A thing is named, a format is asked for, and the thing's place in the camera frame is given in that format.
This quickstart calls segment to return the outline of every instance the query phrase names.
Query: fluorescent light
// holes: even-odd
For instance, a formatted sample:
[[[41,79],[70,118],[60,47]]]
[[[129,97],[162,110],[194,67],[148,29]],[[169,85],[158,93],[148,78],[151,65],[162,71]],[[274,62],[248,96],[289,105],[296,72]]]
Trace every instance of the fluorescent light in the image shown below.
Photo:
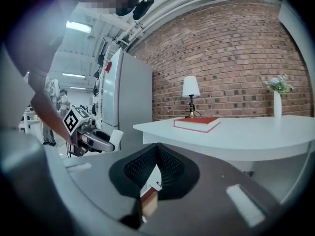
[[[75,88],[75,87],[70,87],[71,89],[82,89],[85,90],[85,88]]]
[[[69,29],[79,30],[86,33],[91,33],[92,27],[84,24],[76,23],[76,22],[67,22],[65,25]]]
[[[65,76],[72,76],[72,77],[79,77],[79,78],[85,78],[84,75],[77,75],[77,74],[70,74],[70,73],[63,73]]]

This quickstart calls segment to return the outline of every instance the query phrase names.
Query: brick wall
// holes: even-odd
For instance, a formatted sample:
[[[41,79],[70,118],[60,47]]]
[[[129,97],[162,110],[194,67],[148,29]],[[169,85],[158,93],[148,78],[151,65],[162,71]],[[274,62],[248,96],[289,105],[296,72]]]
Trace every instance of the brick wall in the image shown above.
[[[263,81],[287,74],[293,92],[283,114],[312,116],[307,69],[278,20],[279,6],[229,1],[202,7],[163,25],[131,54],[153,67],[154,120],[185,115],[185,76],[197,77],[203,116],[269,116],[273,94]]]

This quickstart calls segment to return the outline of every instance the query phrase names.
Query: table lamp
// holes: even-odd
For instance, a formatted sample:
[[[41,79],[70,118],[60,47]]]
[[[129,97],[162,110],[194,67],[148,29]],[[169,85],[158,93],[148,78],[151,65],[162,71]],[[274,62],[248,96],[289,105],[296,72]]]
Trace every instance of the table lamp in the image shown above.
[[[192,98],[200,96],[200,91],[195,76],[187,76],[184,78],[183,97],[190,98],[189,103],[189,115],[187,118],[194,118],[195,105],[192,102]]]

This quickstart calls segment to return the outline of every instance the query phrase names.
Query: red book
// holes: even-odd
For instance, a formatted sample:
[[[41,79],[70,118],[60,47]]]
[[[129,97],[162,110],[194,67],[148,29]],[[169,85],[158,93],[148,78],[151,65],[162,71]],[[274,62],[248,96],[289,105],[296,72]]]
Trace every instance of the red book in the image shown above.
[[[219,118],[183,118],[174,120],[174,127],[208,133],[220,124]]]

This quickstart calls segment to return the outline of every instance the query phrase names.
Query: flower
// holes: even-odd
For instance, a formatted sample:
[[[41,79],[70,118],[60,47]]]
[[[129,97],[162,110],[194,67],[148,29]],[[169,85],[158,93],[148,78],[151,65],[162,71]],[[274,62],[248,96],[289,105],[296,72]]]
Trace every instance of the flower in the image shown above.
[[[279,83],[279,79],[278,79],[278,78],[272,78],[272,79],[270,80],[270,83],[271,83],[271,84],[277,84],[277,83]]]
[[[273,91],[276,91],[280,94],[290,92],[293,87],[287,83],[288,77],[284,75],[278,75],[270,79],[269,81],[265,81],[267,87]]]

